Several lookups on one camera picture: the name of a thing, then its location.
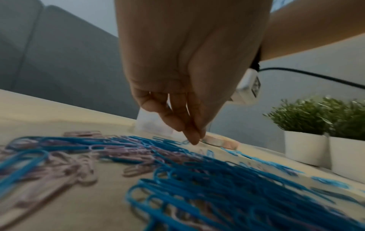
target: human hand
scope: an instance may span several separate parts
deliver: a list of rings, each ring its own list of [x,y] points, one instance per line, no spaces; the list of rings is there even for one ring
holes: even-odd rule
[[[253,60],[271,2],[115,0],[123,67],[138,104],[197,144]]]

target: potted plant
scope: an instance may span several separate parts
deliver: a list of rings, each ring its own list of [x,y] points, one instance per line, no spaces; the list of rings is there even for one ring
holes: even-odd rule
[[[314,166],[321,166],[329,158],[321,108],[314,100],[284,100],[265,115],[284,130],[287,158]]]
[[[365,183],[365,102],[325,99],[321,106],[330,135],[332,171]]]

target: wooden table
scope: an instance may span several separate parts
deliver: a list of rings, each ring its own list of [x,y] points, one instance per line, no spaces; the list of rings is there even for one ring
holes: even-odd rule
[[[133,129],[135,120],[120,116],[60,104],[48,100],[0,90],[0,144],[25,135],[60,136],[66,131],[98,130],[103,134],[138,135],[151,134]],[[207,148],[221,160],[237,161],[220,148],[203,143],[189,147],[193,151]],[[239,150],[247,155],[290,166],[307,174],[332,178],[365,190],[365,185],[319,169],[270,154],[253,146],[241,144]],[[132,212],[124,196],[136,184],[138,178],[124,178],[126,166],[116,163],[97,163],[98,183],[91,187],[75,185],[41,209],[11,226],[11,231],[137,231],[146,223]]]

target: foliage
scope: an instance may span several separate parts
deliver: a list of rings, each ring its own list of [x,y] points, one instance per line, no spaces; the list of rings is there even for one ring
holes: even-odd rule
[[[321,109],[314,100],[297,100],[294,103],[283,100],[280,107],[273,108],[265,116],[285,131],[322,135],[327,123],[322,119]]]
[[[319,105],[330,136],[365,140],[365,102],[324,98]]]

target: gray partition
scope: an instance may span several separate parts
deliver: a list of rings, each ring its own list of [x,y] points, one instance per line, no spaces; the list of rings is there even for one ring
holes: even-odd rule
[[[365,84],[365,34],[343,42],[262,63],[330,75]],[[280,104],[311,96],[365,99],[365,90],[313,76],[283,71],[259,73],[262,94],[253,106],[225,105],[214,119],[211,132],[243,143],[284,151],[284,133],[262,114]]]
[[[42,9],[38,0],[0,0],[0,89],[11,88]]]
[[[55,6],[42,12],[13,91],[136,118],[117,37]]]

